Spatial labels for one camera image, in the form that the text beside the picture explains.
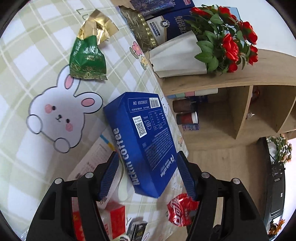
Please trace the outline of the green gold tea packet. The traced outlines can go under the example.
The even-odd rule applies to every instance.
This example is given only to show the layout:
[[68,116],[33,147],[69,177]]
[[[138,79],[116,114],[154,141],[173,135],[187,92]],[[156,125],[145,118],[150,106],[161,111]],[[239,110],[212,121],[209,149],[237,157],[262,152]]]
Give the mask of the green gold tea packet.
[[99,45],[118,32],[115,23],[95,9],[79,29],[70,54],[70,75],[84,80],[107,80],[107,67]]

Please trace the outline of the lower right blue gold box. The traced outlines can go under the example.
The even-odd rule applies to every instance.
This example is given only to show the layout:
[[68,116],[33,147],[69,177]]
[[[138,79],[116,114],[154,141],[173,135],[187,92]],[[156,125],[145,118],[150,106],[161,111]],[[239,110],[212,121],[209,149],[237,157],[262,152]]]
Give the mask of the lower right blue gold box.
[[130,0],[130,3],[143,16],[152,15],[174,6],[173,1],[170,0]]

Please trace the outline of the red cup white lid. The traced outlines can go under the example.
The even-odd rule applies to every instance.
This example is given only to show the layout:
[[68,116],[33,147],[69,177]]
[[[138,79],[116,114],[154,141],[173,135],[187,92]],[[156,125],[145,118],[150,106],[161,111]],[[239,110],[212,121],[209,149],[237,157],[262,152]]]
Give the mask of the red cup white lid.
[[198,124],[197,112],[178,113],[176,115],[178,125]]

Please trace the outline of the stack of pastel cups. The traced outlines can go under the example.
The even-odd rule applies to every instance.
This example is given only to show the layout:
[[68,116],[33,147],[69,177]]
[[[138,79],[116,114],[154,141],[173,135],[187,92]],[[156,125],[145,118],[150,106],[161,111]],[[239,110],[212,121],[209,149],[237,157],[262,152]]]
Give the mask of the stack of pastel cups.
[[172,95],[168,95],[167,98],[168,99],[185,98],[185,97],[193,97],[193,96],[205,96],[205,95],[217,94],[217,93],[218,93],[218,89],[212,88],[212,89],[195,90],[195,91],[190,91],[185,93],[172,94]]

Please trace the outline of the small blue purple box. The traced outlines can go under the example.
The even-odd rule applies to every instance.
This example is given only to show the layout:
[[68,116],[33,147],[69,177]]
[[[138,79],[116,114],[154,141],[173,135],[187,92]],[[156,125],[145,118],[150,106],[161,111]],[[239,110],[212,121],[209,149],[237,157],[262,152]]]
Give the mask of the small blue purple box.
[[182,125],[182,129],[184,131],[198,131],[199,130],[199,124],[196,124],[196,123],[185,124],[185,125]]

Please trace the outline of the wooden shelf unit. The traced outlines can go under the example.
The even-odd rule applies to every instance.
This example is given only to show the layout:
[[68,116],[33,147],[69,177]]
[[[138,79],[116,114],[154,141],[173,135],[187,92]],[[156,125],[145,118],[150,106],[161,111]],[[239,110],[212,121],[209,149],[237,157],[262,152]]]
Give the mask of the wooden shelf unit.
[[295,130],[295,57],[259,50],[259,61],[234,73],[169,77],[166,96],[217,89],[198,108],[199,130],[185,132],[193,145],[237,145]]

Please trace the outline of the crushed red cola can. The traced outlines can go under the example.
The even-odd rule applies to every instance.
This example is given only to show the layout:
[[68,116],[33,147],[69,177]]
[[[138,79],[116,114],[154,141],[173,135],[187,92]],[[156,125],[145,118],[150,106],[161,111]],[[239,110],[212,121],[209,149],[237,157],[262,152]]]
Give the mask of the crushed red cola can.
[[189,226],[199,207],[199,201],[194,201],[187,193],[182,193],[167,204],[168,221],[176,226]]

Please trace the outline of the blue coffee box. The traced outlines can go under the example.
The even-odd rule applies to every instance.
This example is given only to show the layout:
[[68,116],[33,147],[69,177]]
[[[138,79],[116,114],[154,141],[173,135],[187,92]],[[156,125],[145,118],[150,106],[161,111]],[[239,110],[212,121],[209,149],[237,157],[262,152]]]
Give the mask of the blue coffee box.
[[177,152],[159,95],[125,92],[103,111],[135,192],[159,198],[177,168]]

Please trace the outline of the red cigarette pack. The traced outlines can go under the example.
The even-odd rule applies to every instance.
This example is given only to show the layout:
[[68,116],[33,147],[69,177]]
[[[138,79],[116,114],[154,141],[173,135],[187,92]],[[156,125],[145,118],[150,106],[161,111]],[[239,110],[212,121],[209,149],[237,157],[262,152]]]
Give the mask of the red cigarette pack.
[[[72,198],[72,210],[75,235],[78,240],[86,240],[82,228],[78,207],[78,199]],[[99,209],[99,213],[110,240],[125,234],[125,206],[116,202],[109,202],[105,209]]]

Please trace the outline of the black tissue pack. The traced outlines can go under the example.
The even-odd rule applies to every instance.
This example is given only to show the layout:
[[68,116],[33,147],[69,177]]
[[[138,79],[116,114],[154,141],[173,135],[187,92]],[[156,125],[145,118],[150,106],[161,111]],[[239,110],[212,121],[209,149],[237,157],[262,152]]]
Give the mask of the black tissue pack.
[[144,236],[146,226],[147,222],[144,220],[132,220],[127,230],[127,235],[130,240],[141,241]]

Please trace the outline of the navy box white label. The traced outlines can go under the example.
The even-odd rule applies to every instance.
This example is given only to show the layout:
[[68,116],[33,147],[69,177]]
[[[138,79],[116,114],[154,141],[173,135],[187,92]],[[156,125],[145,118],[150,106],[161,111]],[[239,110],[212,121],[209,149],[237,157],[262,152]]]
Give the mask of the navy box white label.
[[186,20],[191,20],[191,8],[166,13],[146,20],[157,45],[161,45],[191,30]]

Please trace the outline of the red rose plant white pot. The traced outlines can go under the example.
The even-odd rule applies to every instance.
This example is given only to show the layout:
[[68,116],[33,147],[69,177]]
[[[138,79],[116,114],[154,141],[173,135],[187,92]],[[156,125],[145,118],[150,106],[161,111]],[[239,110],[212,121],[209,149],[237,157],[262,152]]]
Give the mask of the red rose plant white pot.
[[178,20],[185,32],[149,52],[154,73],[160,78],[233,73],[239,65],[258,61],[257,35],[225,6],[193,7]]

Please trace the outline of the peach rose plant white pot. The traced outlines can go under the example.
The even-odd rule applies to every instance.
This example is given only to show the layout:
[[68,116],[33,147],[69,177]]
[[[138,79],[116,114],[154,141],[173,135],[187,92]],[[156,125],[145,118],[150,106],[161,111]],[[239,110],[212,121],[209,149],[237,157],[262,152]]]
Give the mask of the peach rose plant white pot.
[[278,137],[272,136],[267,138],[268,143],[275,144],[275,161],[286,164],[292,160],[292,144],[288,142],[284,134]]

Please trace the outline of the gold leaf tray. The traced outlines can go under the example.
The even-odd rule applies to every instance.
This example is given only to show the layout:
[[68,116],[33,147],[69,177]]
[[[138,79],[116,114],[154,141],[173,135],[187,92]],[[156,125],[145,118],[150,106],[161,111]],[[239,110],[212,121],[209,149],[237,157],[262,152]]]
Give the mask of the gold leaf tray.
[[142,14],[125,6],[119,6],[119,9],[142,51],[151,51],[158,46],[158,43]]

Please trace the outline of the dark brown cup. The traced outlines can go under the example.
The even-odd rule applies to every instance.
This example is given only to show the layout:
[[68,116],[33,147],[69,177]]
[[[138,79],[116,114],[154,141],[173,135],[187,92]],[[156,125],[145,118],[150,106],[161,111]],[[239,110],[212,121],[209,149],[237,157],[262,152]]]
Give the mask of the dark brown cup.
[[175,113],[195,112],[197,110],[197,104],[190,99],[174,100],[173,110]]

